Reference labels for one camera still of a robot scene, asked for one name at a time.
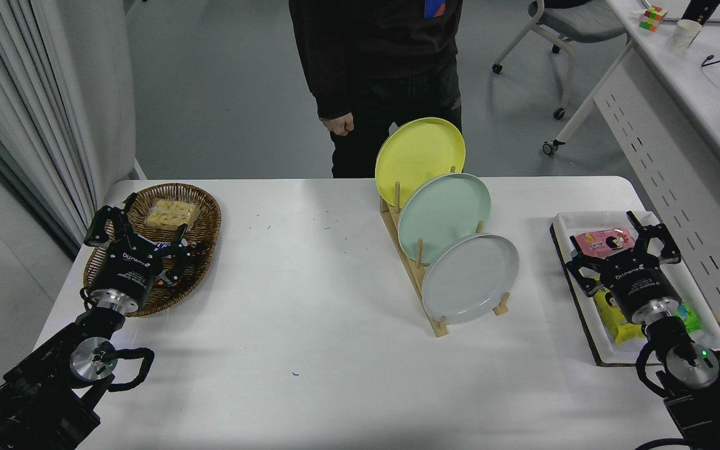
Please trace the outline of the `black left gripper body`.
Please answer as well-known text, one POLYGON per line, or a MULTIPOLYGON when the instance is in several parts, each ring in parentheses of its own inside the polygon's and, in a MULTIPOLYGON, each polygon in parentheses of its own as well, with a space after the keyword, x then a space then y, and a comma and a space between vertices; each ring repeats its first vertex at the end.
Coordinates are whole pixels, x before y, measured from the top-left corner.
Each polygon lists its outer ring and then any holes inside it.
POLYGON ((154 251, 109 250, 89 285, 89 299, 95 308, 143 310, 162 271, 162 258, 154 251))

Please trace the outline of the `person's right hand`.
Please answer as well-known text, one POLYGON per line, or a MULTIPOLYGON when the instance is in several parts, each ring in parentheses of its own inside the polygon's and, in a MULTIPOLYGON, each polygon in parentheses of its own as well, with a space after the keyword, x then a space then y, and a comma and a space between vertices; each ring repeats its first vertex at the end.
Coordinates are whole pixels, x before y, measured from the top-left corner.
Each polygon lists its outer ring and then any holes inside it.
POLYGON ((319 120, 329 133, 335 136, 347 136, 349 132, 354 130, 354 115, 351 112, 340 117, 335 117, 335 119, 324 119, 320 117, 319 120))

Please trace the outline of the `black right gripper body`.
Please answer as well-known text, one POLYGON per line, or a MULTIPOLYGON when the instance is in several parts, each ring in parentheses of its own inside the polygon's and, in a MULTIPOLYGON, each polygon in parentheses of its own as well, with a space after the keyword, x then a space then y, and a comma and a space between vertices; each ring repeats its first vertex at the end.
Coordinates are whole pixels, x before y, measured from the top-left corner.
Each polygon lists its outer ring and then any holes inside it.
POLYGON ((654 314, 676 313, 682 298, 653 254, 617 253, 604 259, 600 281, 631 324, 651 324, 654 314))

